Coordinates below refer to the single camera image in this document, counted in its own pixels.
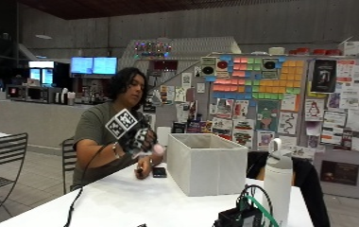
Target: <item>gray t-shirt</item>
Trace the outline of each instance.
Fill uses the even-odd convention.
[[[112,109],[111,102],[99,104],[83,112],[77,127],[74,147],[77,146],[77,143],[83,139],[90,139],[95,141],[98,145],[116,142],[115,136],[106,129],[106,123],[116,114],[118,112],[115,112],[115,110]],[[83,170],[77,164],[73,177],[73,186],[92,183],[104,178],[111,173],[132,165],[134,163],[136,163],[136,159],[132,159],[131,154],[126,153],[123,157],[114,160],[108,164],[99,167],[88,168],[85,173],[85,177]]]

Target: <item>dark hair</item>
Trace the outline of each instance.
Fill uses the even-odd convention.
[[[138,104],[131,108],[132,111],[139,110],[140,106],[144,105],[146,99],[147,99],[147,93],[148,93],[148,89],[147,89],[148,81],[144,74],[140,72],[140,70],[135,67],[128,67],[119,70],[116,75],[110,80],[110,85],[107,89],[107,97],[112,101],[115,101],[118,95],[127,92],[128,87],[131,85],[132,78],[136,75],[139,75],[144,79],[144,89],[143,89],[143,94],[142,94]]]

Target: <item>ceiling light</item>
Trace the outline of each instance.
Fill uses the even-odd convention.
[[[53,37],[47,36],[47,35],[35,35],[39,39],[43,39],[43,40],[51,40]]]

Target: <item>bracelet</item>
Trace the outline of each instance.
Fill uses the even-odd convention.
[[[119,154],[116,153],[116,144],[118,144],[118,142],[115,142],[115,143],[112,144],[112,151],[114,151],[114,154],[115,154],[115,158],[119,159],[120,156],[119,156]]]

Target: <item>ceiling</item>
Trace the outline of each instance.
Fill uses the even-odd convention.
[[[15,0],[65,20],[234,7],[297,0]]]

